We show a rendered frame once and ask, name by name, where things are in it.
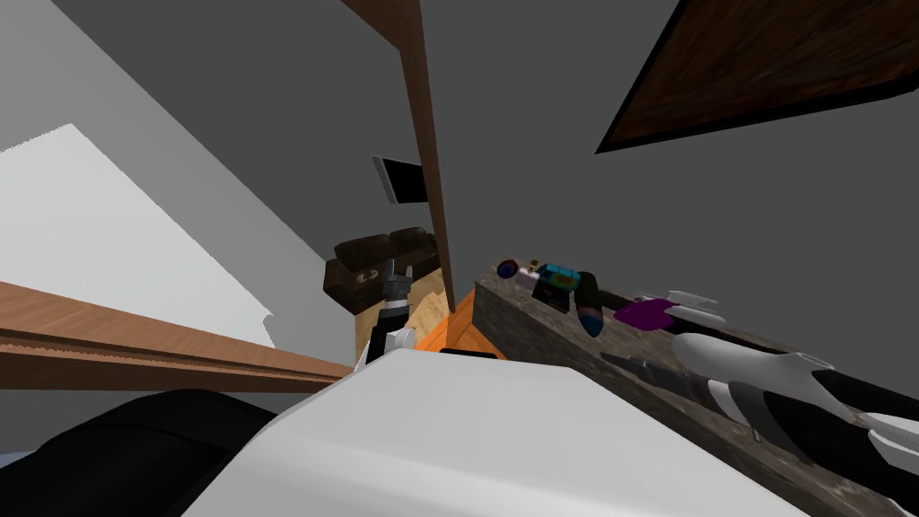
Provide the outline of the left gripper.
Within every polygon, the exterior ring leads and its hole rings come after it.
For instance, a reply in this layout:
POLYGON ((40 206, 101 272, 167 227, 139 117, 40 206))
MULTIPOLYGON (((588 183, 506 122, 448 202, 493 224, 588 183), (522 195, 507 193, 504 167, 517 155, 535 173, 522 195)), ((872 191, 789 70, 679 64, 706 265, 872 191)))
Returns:
POLYGON ((406 268, 405 275, 396 275, 395 262, 387 265, 387 279, 383 283, 383 297, 386 303, 407 303, 408 295, 414 282, 413 268, 406 268))

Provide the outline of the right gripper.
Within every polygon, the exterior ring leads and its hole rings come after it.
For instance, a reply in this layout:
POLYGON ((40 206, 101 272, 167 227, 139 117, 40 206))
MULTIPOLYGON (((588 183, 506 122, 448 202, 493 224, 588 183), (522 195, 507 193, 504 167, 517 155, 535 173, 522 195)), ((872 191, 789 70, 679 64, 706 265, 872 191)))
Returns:
POLYGON ((691 373, 675 372, 647 361, 636 361, 630 357, 621 357, 603 352, 601 358, 620 369, 626 370, 639 379, 674 393, 699 406, 713 408, 713 396, 709 390, 709 378, 691 373))

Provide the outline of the dark brown sofa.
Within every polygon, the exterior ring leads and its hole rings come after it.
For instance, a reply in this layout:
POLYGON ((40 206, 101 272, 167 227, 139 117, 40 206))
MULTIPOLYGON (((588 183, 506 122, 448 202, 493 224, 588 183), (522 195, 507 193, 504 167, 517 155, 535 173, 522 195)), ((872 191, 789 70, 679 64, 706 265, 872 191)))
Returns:
POLYGON ((399 275, 412 268, 417 281, 440 266, 433 234, 410 227, 344 241, 325 262, 323 292, 353 315, 383 300, 382 283, 390 261, 399 275))

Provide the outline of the magenta flat object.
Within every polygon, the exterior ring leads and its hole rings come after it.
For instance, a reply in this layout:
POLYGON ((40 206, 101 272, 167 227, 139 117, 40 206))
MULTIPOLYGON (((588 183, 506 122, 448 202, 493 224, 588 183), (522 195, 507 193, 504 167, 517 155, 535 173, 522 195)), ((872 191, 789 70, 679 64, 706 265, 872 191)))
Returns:
POLYGON ((641 300, 615 311, 613 318, 631 328, 650 332, 673 325, 667 310, 676 306, 678 303, 663 298, 641 300))

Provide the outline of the black bottle with blue end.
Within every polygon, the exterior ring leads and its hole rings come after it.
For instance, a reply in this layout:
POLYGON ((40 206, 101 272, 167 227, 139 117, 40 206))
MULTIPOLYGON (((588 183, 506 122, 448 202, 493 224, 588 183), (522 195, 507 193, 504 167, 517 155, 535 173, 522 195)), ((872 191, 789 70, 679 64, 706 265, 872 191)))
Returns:
POLYGON ((579 271, 580 282, 573 291, 578 320, 590 337, 597 337, 604 327, 603 306, 596 276, 579 271))

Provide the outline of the orange wooden cupboard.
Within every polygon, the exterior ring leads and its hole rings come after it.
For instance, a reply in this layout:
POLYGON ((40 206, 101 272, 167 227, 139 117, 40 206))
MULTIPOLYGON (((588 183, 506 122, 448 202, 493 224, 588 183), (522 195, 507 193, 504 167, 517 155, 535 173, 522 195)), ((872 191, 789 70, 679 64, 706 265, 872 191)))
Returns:
POLYGON ((474 298, 475 291, 472 291, 459 302, 454 312, 450 312, 429 334, 421 338, 415 348, 430 352, 439 352, 443 348, 472 350, 494 354, 498 359, 505 360, 506 357, 473 326, 474 298))

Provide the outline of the white bladed object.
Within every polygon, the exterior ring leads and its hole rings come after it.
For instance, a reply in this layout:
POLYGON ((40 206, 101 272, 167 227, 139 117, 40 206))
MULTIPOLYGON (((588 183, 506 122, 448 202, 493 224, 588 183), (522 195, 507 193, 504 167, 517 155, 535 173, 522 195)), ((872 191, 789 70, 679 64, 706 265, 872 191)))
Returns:
POLYGON ((717 301, 701 295, 682 291, 668 291, 666 296, 639 293, 634 297, 636 302, 650 304, 674 319, 681 319, 710 328, 723 328, 726 319, 714 309, 717 301))

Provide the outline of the black white-framed screen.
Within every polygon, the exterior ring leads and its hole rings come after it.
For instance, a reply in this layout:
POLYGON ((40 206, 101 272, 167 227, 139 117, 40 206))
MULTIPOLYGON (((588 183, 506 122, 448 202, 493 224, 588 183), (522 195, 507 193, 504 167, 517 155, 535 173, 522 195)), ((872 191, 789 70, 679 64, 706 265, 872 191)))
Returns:
POLYGON ((426 204, 428 201, 420 164, 373 155, 374 168, 390 204, 426 204))

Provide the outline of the teal and black box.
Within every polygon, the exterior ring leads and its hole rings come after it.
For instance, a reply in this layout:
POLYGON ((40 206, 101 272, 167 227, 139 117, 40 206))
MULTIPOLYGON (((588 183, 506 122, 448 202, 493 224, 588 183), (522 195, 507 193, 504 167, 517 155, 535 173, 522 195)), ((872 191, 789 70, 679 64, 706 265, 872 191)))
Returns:
POLYGON ((579 286, 581 274, 555 264, 542 264, 536 270, 537 282, 532 297, 545 305, 567 313, 570 310, 571 293, 579 286))

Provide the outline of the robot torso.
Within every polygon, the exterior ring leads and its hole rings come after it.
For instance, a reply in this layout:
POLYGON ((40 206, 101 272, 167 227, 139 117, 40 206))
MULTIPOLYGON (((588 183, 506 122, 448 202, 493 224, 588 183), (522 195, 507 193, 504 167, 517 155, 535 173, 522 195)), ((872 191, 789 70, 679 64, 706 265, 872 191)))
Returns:
POLYGON ((807 517, 569 368, 393 350, 286 409, 183 517, 807 517))

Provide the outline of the dark wooden black-framed panel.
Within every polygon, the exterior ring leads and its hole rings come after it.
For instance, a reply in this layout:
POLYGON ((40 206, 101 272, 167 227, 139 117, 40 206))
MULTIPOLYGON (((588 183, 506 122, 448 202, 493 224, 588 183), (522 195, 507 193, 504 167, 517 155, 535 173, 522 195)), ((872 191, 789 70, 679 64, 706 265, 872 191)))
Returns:
POLYGON ((919 0, 678 0, 607 153, 919 89, 919 0))

